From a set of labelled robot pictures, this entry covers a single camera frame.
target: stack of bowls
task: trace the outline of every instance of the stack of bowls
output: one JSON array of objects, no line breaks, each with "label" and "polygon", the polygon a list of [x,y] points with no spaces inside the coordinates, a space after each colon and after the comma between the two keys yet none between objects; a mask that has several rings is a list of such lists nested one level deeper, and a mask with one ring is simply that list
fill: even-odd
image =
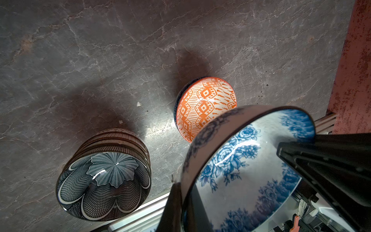
[{"label": "stack of bowls", "polygon": [[58,202],[75,217],[114,220],[139,207],[151,188],[150,157],[133,132],[108,129],[84,142],[63,168]]}]

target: orange geometric pattern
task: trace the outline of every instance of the orange geometric pattern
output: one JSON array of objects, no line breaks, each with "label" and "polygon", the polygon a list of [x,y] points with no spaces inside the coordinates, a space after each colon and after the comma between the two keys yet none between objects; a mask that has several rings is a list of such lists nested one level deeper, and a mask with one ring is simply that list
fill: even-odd
[{"label": "orange geometric pattern", "polygon": [[236,106],[236,95],[225,80],[202,78],[193,83],[179,101],[176,114],[179,132],[192,142],[208,122]]}]

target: marble countertop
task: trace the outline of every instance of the marble countertop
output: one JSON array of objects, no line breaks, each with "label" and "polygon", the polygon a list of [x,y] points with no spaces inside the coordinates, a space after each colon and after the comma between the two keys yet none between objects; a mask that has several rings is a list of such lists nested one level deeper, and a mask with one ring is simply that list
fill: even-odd
[{"label": "marble countertop", "polygon": [[200,76],[238,105],[325,115],[354,1],[39,0],[0,3],[0,223],[78,231],[58,205],[64,164],[94,133],[127,128],[147,145],[153,196],[188,149],[173,122]]}]

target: rust-colored wall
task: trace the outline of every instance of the rust-colored wall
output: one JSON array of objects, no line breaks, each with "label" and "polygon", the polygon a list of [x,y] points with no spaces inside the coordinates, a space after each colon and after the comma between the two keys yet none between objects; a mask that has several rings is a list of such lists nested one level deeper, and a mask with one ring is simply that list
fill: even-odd
[{"label": "rust-colored wall", "polygon": [[334,134],[371,132],[371,1],[357,0],[328,109]]}]

